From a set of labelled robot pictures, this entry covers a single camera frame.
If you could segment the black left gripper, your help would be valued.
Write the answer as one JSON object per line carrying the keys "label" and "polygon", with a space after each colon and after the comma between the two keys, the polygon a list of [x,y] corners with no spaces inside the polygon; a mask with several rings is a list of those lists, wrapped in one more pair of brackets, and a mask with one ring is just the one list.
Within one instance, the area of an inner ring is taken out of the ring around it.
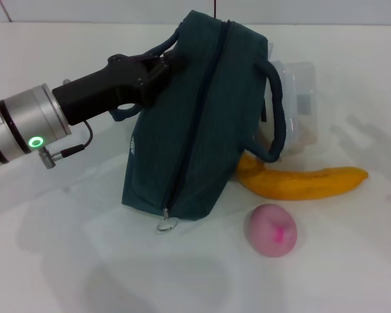
{"label": "black left gripper", "polygon": [[183,55],[117,54],[109,57],[103,69],[57,87],[52,94],[73,126],[123,104],[149,104],[146,94],[162,91],[185,68]]}

